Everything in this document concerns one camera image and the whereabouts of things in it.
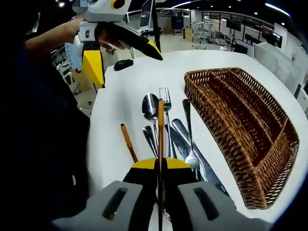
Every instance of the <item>ceiling light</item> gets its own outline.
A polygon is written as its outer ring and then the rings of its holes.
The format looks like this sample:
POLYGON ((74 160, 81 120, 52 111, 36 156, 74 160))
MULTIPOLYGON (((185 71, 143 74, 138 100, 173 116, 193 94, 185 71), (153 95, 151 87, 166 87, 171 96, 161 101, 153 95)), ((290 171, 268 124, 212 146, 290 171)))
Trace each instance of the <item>ceiling light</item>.
POLYGON ((191 1, 187 1, 187 2, 181 3, 179 5, 172 6, 171 8, 176 8, 178 6, 186 5, 186 4, 189 4, 189 3, 191 3, 191 1))
POLYGON ((291 15, 290 15, 289 13, 287 13, 286 11, 284 11, 284 10, 278 8, 277 6, 274 6, 274 5, 271 5, 271 4, 268 4, 268 3, 265 3, 265 5, 268 6, 268 7, 273 8, 274 10, 280 11, 281 13, 283 13, 283 14, 285 14, 285 15, 291 17, 291 15))

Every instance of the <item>person's hand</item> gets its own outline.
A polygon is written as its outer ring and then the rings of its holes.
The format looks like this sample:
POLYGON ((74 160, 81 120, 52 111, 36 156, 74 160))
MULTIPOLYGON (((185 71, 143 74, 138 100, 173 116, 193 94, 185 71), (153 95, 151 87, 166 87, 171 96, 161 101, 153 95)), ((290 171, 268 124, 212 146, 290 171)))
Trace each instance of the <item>person's hand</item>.
MULTIPOLYGON (((67 42, 74 43, 74 38, 77 35, 78 31, 80 30, 79 26, 82 21, 83 19, 79 18, 74 21, 64 23, 64 30, 65 30, 64 33, 67 34, 67 42)), ((99 43, 107 51, 113 50, 113 48, 109 45, 109 43, 115 45, 121 50, 125 49, 125 47, 122 46, 119 41, 110 39, 110 36, 108 35, 106 30, 103 30, 102 33, 99 35, 99 43)))
POLYGON ((124 50, 125 47, 122 46, 122 44, 119 41, 110 39, 110 36, 107 34, 106 30, 103 30, 102 33, 98 37, 99 43, 102 47, 104 47, 107 51, 112 52, 114 49, 109 45, 111 43, 112 45, 115 45, 121 50, 124 50))
POLYGON ((80 23, 83 21, 82 18, 69 21, 63 24, 63 30, 67 37, 67 42, 74 43, 75 36, 80 30, 80 23))

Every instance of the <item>fork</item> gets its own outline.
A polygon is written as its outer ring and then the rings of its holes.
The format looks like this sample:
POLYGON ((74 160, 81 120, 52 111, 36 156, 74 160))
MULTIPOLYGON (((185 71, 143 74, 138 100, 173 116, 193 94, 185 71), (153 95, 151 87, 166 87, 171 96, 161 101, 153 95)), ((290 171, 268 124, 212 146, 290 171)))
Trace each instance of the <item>fork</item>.
POLYGON ((185 99, 183 100, 183 107, 186 115, 186 120, 187 120, 187 127, 188 127, 188 138, 189 138, 189 143, 190 143, 190 151, 188 157, 185 159, 185 163, 188 164, 193 172, 196 174, 196 178, 198 180, 198 172, 200 172, 200 163, 198 160, 198 157, 195 155, 193 152, 193 134, 192 134, 192 124, 191 124, 191 103, 189 100, 185 99))
MULTIPOLYGON (((164 101, 164 111, 166 113, 166 118, 167 118, 167 126, 168 130, 170 130, 170 120, 169 120, 169 113, 168 111, 171 109, 171 98, 169 94, 169 89, 168 88, 159 88, 159 98, 164 101)), ((171 139, 170 132, 168 133, 168 138, 169 138, 169 146, 168 146, 168 157, 175 158, 177 159, 177 155, 175 154, 175 149, 173 146, 173 142, 171 139)))

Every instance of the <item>wooden chopstick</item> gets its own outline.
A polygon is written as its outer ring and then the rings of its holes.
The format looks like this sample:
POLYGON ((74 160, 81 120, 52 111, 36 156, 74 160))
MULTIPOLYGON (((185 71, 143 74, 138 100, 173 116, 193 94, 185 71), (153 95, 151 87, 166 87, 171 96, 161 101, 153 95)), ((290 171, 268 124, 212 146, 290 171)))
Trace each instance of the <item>wooden chopstick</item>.
POLYGON ((121 124, 121 129, 122 129, 122 132, 123 132, 123 136, 124 136, 126 145, 127 145, 128 149, 129 149, 129 152, 131 154, 131 157, 133 158, 134 163, 136 163, 136 162, 138 162, 138 158, 137 158, 137 156, 135 154, 135 151, 134 151, 134 148, 133 148, 133 144, 130 141, 130 138, 129 138, 126 126, 124 124, 121 124))
POLYGON ((158 160, 160 169, 164 158, 164 101, 158 103, 158 160))
POLYGON ((162 163, 164 158, 164 101, 158 103, 158 230, 163 228, 163 178, 162 178, 162 163))

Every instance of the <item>wicker basket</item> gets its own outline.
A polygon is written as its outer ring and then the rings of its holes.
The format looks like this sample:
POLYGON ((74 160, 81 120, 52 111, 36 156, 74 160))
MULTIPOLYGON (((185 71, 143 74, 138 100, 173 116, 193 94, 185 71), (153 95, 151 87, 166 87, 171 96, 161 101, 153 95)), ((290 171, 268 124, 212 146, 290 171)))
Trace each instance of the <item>wicker basket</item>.
POLYGON ((284 110, 240 68, 188 72, 185 93, 225 156, 246 207, 269 208, 287 181, 299 145, 284 110))

